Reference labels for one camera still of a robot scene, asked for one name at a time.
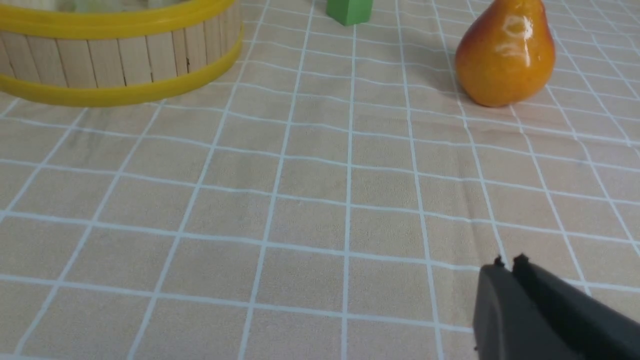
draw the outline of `table surface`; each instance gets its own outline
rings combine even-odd
[[[243,0],[190,94],[0,95],[0,354],[473,359],[479,267],[521,252],[640,320],[640,3],[545,4],[556,69],[507,108],[453,81],[477,0]]]

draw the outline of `basket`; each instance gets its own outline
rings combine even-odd
[[[242,39],[240,0],[123,13],[0,5],[0,90],[64,106],[156,101],[220,77]]]

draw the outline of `green wooden block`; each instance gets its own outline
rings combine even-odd
[[[373,0],[327,0],[326,14],[344,26],[369,21]]]

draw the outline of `orange pear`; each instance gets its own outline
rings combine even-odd
[[[493,0],[462,37],[458,80],[483,106],[523,101],[551,78],[556,47],[541,0]]]

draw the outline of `yellow basket rim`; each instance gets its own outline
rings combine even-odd
[[[73,107],[112,107],[158,101],[196,90],[226,73],[242,53],[244,26],[229,52],[204,68],[176,78],[118,88],[60,88],[0,74],[0,91],[25,100]]]
[[[76,40],[142,37],[199,24],[218,16],[233,2],[189,0],[164,8],[122,13],[50,12],[0,4],[0,31]]]

